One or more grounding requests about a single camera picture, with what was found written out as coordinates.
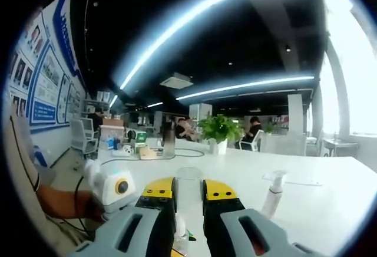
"woman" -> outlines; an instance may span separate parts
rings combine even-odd
[[[176,138],[195,141],[195,131],[183,118],[178,120],[178,124],[176,126]]]

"ceiling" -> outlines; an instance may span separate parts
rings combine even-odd
[[[259,114],[284,114],[289,93],[302,93],[307,106],[318,85],[325,49],[322,0],[225,0],[169,38],[121,91],[119,86],[142,53],[200,1],[71,0],[74,46],[89,92],[110,89],[121,99],[114,107],[134,103],[128,109],[140,109],[163,102],[147,110],[183,114],[189,104],[201,102],[235,116],[256,109]],[[174,73],[189,77],[193,85],[181,90],[160,85]],[[221,87],[302,75],[315,79],[176,100]]]

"white pot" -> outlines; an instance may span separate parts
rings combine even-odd
[[[219,144],[216,143],[215,139],[210,139],[209,142],[210,142],[211,154],[226,154],[226,147],[228,145],[228,139],[225,139]]]

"black ceiling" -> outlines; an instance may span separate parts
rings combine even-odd
[[[208,101],[215,110],[228,113],[260,108],[262,114],[282,114],[286,112],[287,92],[208,99],[316,87],[326,35],[322,0],[279,0],[293,29],[308,28],[293,37],[299,64],[299,71],[294,73],[287,72],[279,52],[279,45],[286,40],[272,33],[253,0],[226,0],[174,34],[141,66],[125,91],[120,91],[119,85],[141,53],[196,1],[200,0],[71,0],[76,55],[90,93],[109,88],[123,102],[136,103],[136,108],[162,101],[164,104],[156,109],[177,113],[188,112],[191,103]],[[174,72],[191,77],[194,85],[182,90],[159,85]],[[185,94],[292,74],[314,75],[316,79],[232,90],[180,103],[175,100]],[[311,92],[303,94],[308,103]]]

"cup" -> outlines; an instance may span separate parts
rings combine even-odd
[[[188,212],[201,203],[201,177],[202,172],[196,167],[183,167],[177,170],[177,210],[179,212]]]

